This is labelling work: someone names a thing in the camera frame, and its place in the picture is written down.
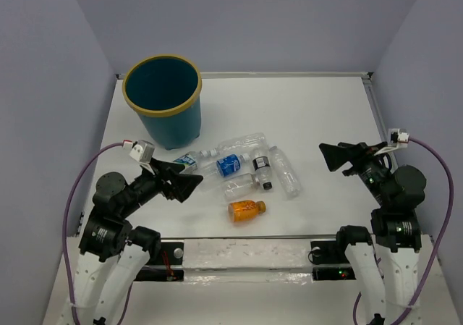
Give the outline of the green label water bottle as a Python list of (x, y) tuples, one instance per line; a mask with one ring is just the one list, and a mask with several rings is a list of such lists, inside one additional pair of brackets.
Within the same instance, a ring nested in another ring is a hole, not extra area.
[(185, 155), (173, 160), (173, 162), (184, 167), (182, 173), (194, 174), (202, 163), (207, 161), (210, 157), (211, 155), (208, 151), (189, 151)]

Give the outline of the tall clear bottle white cap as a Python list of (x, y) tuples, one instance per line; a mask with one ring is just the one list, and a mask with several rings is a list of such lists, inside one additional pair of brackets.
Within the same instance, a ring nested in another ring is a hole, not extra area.
[(288, 199), (296, 198), (302, 191), (297, 177), (287, 155), (276, 145), (269, 148), (270, 163)]

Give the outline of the blue label Pocari bottle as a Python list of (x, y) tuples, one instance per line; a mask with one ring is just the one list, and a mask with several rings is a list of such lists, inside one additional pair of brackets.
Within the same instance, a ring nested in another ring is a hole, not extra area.
[(198, 171), (199, 175), (203, 177), (200, 189), (207, 191), (218, 187), (226, 178), (236, 174), (249, 161), (250, 155), (243, 153), (231, 154), (207, 164)]

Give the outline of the orange juice bottle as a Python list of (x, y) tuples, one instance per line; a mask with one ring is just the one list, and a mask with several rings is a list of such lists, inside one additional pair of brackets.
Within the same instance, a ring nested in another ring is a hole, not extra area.
[(239, 201), (233, 202), (227, 208), (229, 219), (233, 223), (254, 219), (266, 212), (266, 204), (263, 201)]

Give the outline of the clear bottle with black label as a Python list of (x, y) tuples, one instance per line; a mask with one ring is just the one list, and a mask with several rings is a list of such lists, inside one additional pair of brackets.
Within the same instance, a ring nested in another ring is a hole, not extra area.
[(268, 159), (268, 152), (264, 148), (255, 148), (251, 153), (252, 166), (255, 176), (264, 190), (271, 190), (272, 169)]

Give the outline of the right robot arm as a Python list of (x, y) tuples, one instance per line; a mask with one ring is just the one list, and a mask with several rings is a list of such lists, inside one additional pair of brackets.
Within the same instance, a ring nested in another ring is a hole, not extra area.
[(425, 199), (427, 180), (413, 166), (391, 171), (379, 153), (386, 145), (319, 145), (328, 169), (335, 172), (350, 163), (344, 176), (357, 175), (379, 205), (370, 228), (339, 229), (333, 252), (350, 262), (369, 324), (421, 324), (420, 304), (412, 299), (422, 247), (415, 209)]

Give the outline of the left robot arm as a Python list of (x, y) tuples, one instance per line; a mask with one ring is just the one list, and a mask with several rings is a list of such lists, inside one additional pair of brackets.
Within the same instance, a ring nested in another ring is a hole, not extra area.
[(77, 267), (68, 276), (69, 297), (59, 324), (113, 321), (137, 274), (156, 261), (161, 251), (160, 233), (133, 227), (128, 217), (157, 195), (186, 201), (203, 177), (183, 170), (181, 164), (151, 159), (131, 183), (118, 172), (98, 179), (93, 209), (80, 239)]

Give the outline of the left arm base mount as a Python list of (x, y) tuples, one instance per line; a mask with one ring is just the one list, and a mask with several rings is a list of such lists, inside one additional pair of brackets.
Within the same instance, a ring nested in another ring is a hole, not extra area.
[(184, 280), (184, 241), (163, 240), (155, 258), (138, 272), (136, 282), (182, 282)]

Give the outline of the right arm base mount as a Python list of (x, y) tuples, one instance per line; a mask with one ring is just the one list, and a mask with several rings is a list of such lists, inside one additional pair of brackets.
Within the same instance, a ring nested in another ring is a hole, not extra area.
[(335, 240), (313, 240), (307, 254), (316, 282), (355, 280), (349, 261)]

